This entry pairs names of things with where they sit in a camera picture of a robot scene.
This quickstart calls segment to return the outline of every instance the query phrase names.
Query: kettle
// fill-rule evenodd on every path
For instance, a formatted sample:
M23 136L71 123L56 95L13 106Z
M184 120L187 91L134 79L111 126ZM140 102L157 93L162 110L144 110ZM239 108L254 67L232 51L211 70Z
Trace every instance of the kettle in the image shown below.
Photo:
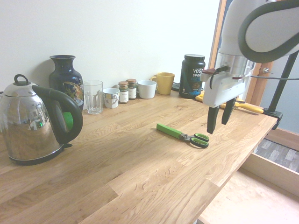
M60 105L73 118L71 130ZM54 158L79 135L82 126L80 108L63 92L38 86L20 74L4 90L0 130L10 159L18 164L33 165Z

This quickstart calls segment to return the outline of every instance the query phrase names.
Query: kettle base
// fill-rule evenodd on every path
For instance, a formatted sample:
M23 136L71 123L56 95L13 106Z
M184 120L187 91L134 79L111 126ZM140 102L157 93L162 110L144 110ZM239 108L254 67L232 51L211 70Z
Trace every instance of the kettle base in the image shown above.
M14 159L12 157L9 157L9 158L18 165L31 166L31 165L36 165L36 164L40 164L40 163L49 161L49 160L53 159L54 157L58 156L64 150L64 148L68 148L68 147L71 147L71 146L72 146L72 144L69 144L69 143L64 144L58 150L56 150L55 152L53 152L53 153L51 153L47 156L37 158L37 159L33 159L33 160L17 160L17 159Z

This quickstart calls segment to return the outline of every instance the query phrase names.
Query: yellow mug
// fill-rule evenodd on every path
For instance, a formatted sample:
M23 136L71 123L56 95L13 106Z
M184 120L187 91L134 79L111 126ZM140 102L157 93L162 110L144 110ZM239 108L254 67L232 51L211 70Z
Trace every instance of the yellow mug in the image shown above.
M157 83L157 90L160 94L170 94L174 80L174 74L168 72L160 72L150 79Z

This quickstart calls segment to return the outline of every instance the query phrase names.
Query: container label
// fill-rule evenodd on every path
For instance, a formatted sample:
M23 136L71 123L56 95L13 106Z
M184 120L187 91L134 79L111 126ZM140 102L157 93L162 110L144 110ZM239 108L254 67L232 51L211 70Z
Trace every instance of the container label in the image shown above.
M135 99L136 98L136 88L129 89L129 98L130 99Z
M200 94L202 85L200 75L203 70L204 68L182 70L179 90L182 95L195 97Z
M120 102L125 103L129 101L128 91L120 92Z

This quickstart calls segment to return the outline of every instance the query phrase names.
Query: jar lid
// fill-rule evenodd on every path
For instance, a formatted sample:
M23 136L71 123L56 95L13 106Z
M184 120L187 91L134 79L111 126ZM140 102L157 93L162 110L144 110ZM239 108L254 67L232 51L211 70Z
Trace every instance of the jar lid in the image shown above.
M118 85L126 86L126 85L129 85L129 83L126 82L126 81L121 81L121 82L118 83Z
M136 83L137 80L134 79L134 78L129 78L129 79L127 80L127 82L128 82L128 83Z
M203 61L206 57L203 56L203 55L193 55L193 54L188 54L188 55L185 55L185 59L188 59L188 60L192 60L192 61Z

